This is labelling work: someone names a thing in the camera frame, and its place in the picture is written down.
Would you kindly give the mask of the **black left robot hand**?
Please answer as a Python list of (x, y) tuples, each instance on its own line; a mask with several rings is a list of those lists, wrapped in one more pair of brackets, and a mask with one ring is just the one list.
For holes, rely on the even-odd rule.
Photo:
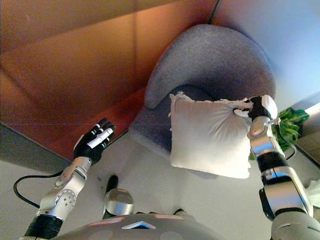
[(89, 158), (92, 165), (98, 163), (103, 151), (115, 135), (116, 126), (107, 118), (101, 119), (91, 130), (83, 134), (73, 148), (73, 158)]

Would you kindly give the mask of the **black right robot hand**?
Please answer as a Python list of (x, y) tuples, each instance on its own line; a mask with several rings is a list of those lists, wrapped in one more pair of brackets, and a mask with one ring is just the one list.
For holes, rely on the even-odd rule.
[(244, 103), (244, 106), (233, 110), (237, 116), (250, 118), (252, 121), (257, 117), (267, 117), (270, 120), (278, 117), (277, 105), (269, 95), (254, 96), (246, 99)]

